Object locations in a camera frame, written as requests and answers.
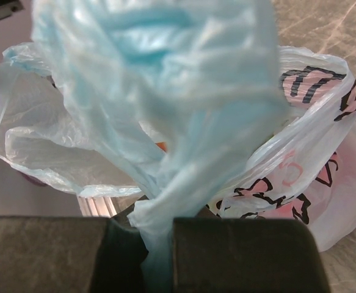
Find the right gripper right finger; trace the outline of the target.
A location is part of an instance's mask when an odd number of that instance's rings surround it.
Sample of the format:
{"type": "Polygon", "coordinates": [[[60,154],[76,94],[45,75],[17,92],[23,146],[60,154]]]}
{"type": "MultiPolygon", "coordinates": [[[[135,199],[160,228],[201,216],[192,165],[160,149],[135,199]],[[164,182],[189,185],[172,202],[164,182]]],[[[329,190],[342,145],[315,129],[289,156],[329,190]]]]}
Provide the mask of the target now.
{"type": "Polygon", "coordinates": [[[296,220],[178,218],[174,292],[330,292],[314,238],[296,220]]]}

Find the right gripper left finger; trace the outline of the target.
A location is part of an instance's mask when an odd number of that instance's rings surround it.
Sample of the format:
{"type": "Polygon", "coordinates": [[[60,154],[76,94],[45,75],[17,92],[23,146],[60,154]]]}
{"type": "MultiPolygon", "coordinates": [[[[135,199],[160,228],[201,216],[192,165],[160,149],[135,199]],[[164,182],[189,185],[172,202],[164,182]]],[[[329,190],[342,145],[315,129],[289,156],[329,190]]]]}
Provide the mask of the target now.
{"type": "Polygon", "coordinates": [[[143,292],[147,253],[114,219],[0,216],[0,292],[143,292]]]}

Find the blue printed plastic bag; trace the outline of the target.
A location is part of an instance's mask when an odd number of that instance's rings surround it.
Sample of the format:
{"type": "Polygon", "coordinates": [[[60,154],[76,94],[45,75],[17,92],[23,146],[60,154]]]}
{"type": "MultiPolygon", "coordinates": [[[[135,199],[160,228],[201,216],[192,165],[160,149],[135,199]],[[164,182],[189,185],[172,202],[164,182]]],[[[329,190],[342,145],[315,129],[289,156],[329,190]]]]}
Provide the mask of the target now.
{"type": "Polygon", "coordinates": [[[145,291],[173,290],[178,218],[356,229],[356,79],[279,46],[269,1],[35,1],[0,64],[0,159],[82,198],[133,198],[145,291]]]}

